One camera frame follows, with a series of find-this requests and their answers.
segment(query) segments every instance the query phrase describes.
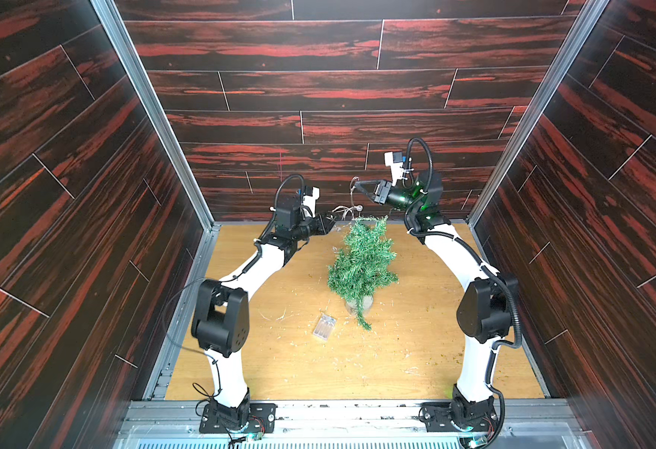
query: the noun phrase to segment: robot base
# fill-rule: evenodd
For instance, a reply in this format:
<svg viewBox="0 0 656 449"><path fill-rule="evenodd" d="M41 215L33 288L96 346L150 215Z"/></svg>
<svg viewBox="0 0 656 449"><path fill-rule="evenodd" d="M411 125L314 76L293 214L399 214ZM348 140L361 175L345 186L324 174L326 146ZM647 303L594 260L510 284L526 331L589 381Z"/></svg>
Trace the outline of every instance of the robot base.
<svg viewBox="0 0 656 449"><path fill-rule="evenodd" d="M422 404L418 418L431 432L486 432L497 426L497 414L493 398L480 402L470 402L453 386L453 400L450 402L426 402Z"/></svg>
<svg viewBox="0 0 656 449"><path fill-rule="evenodd" d="M250 391L238 407L226 407L210 399L203 409L200 433L273 433L275 404L251 402Z"/></svg>

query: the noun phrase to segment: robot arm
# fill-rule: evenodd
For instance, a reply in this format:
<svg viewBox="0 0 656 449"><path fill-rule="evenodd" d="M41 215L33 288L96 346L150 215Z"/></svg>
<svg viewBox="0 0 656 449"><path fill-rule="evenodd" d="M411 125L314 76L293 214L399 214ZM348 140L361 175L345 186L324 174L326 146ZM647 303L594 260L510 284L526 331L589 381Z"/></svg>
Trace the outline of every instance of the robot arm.
<svg viewBox="0 0 656 449"><path fill-rule="evenodd" d="M416 142L428 158L428 170L417 179L413 176L411 158L411 148ZM495 429L494 433L476 438L467 447L491 444L504 422L503 394L492 386L497 352L500 346L519 348L522 344L516 305L518 281L483 261L459 238L450 220L440 214L438 202L443 191L442 180L433 172L432 155L422 139L411 139L405 156L400 152L386 153L385 165L390 168L392 181L357 181L356 188L374 202L405 211L404 223L408 233L445 262L465 291L457 310L458 324L465 334L464 362L453 388L453 399L442 407L424 404L425 411L421 412L420 419L431 431L431 422L436 420L436 415L442 415L465 432L480 429L487 419ZM510 327L515 329L514 343L504 340ZM499 420L494 411L493 394L500 399Z"/></svg>
<svg viewBox="0 0 656 449"><path fill-rule="evenodd" d="M300 191L279 202L278 194L294 177L303 183ZM299 241L307 243L311 236L326 235L335 224L332 216L315 214L319 196L320 190L306 187L301 176L286 178L276 193L273 217L255 240L253 256L220 280L203 281L198 290L190 333L211 361L214 396L204 416L214 417L221 431L240 431L249 417L250 391L243 378L241 348L250 329L250 299L302 248ZM225 312L216 310L221 306Z"/></svg>

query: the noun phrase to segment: black cable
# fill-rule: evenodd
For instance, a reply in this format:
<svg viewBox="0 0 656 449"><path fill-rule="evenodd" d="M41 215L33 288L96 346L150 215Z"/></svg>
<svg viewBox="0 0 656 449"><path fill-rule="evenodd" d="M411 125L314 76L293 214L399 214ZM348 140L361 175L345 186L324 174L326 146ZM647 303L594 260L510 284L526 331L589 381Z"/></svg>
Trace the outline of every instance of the black cable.
<svg viewBox="0 0 656 449"><path fill-rule="evenodd" d="M294 179L300 179L300 193L303 194L305 192L305 178L303 175L290 175L287 178L283 180L283 182L278 186L278 189L275 191L275 197L273 198L273 214L270 216L270 220L268 221L268 224L265 225L265 228L263 231L260 233L260 237L258 237L254 242L253 245L255 245L256 248L256 255L251 259L250 262L246 264L246 266L243 267L243 270L241 270L241 273L238 274L237 276L233 276L233 279L230 279L226 282L231 282L239 277L241 277L243 274L247 273L248 270L250 270L253 265L255 265L261 257L263 257L263 248L260 247L260 242L265 238L265 236L268 235L270 230L273 228L273 224L275 223L275 211L278 209L278 196L280 195L280 191L283 190L283 188L286 186L287 182L290 180Z"/></svg>
<svg viewBox="0 0 656 449"><path fill-rule="evenodd" d="M429 230L428 232L415 232L414 229L410 230L410 234L415 237L427 237L427 236L442 236L447 237L452 240L455 240L460 246L465 248L465 250L475 259L476 263L482 265L483 260L475 250L470 247L464 240L459 237L455 237L453 234L447 232L441 232L439 230ZM500 417L497 420L497 426L491 436L489 436L487 443L481 446L481 448L487 448L492 444L493 441L500 434L500 431L503 429L504 418L505 418L505 399L502 391L498 390L492 385L492 372L494 370L495 361L497 360L497 349L500 346L508 346L510 348L519 348L522 345L522 328L520 323L520 316L518 315L518 308L515 304L515 298L512 296L512 292L507 288L507 285L503 282L502 279L495 276L485 265L482 265L481 270L488 276L488 278L493 281L500 291L505 296L505 300L510 306L510 314L512 315L512 327L514 329L515 341L511 342L508 340L498 340L492 344L492 351L490 352L490 357L487 362L487 369L485 370L485 385L487 388L494 394L497 395L497 399L500 402Z"/></svg>
<svg viewBox="0 0 656 449"><path fill-rule="evenodd" d="M413 167L412 167L412 161L411 161L411 150L413 148L413 144L415 142L418 142L421 146L422 149L425 150L425 155L428 157L428 184L425 187L425 192L428 191L430 188L430 183L433 180L433 153L430 151L430 147L428 147L428 144L425 143L424 140L422 140L420 137L413 137L413 139L410 139L408 141L408 149L405 150L405 162L403 163L403 169L407 170L408 176L411 179L411 184L405 185L405 179L403 179L403 187L405 188L410 188L413 187L413 184L415 182L415 178L413 177Z"/></svg>
<svg viewBox="0 0 656 449"><path fill-rule="evenodd" d="M208 279L208 277L199 277L196 280L190 281L188 284L186 284L186 286L184 288L180 289L172 297L170 297L168 299L168 301L165 302L165 304L163 305L163 310L161 310L161 315L158 317L158 320L161 322L161 327L163 328L163 332L164 332L165 337L168 339L168 341L171 342L171 344L173 346L176 346L176 347L181 348L181 349L185 349L186 351L201 354L201 355L205 355L205 353L202 352L202 351L198 351L197 349L187 348L186 346L180 345L180 344L176 343L175 341L173 341L171 336L168 335L168 325L165 323L165 312L166 312L166 310L169 309L169 305L171 304L171 302L173 302L180 295L180 293L182 293L185 289L187 289L191 285L195 284L196 282L204 281L206 279Z"/></svg>

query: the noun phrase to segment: artificial christmas tree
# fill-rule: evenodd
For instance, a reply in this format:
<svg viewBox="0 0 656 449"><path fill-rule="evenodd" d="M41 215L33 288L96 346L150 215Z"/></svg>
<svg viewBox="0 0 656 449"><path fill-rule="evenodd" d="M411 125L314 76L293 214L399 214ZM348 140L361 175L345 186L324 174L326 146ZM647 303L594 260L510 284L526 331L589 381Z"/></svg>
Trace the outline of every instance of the artificial christmas tree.
<svg viewBox="0 0 656 449"><path fill-rule="evenodd" d="M375 221L375 225L370 227L366 221ZM387 270L395 253L390 250L393 240L385 238L386 226L387 217L355 219L343 239L347 251L338 250L335 264L328 267L328 287L354 310L359 325L366 330L371 329L363 316L367 301L372 301L378 287L397 282L397 275Z"/></svg>

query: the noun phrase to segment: dark red wood wall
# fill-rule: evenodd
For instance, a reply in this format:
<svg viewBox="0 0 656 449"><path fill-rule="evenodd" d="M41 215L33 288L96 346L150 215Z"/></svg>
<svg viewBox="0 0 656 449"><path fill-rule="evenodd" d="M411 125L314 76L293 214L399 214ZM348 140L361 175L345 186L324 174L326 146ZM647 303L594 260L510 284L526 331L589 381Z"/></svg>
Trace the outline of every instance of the dark red wood wall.
<svg viewBox="0 0 656 449"><path fill-rule="evenodd" d="M215 217L265 220L287 175L350 205L415 136L467 217L583 2L116 3Z"/></svg>
<svg viewBox="0 0 656 449"><path fill-rule="evenodd" d="M476 224L550 390L656 448L656 0L612 0Z"/></svg>
<svg viewBox="0 0 656 449"><path fill-rule="evenodd" d="M201 234L89 1L0 1L0 448L112 443Z"/></svg>

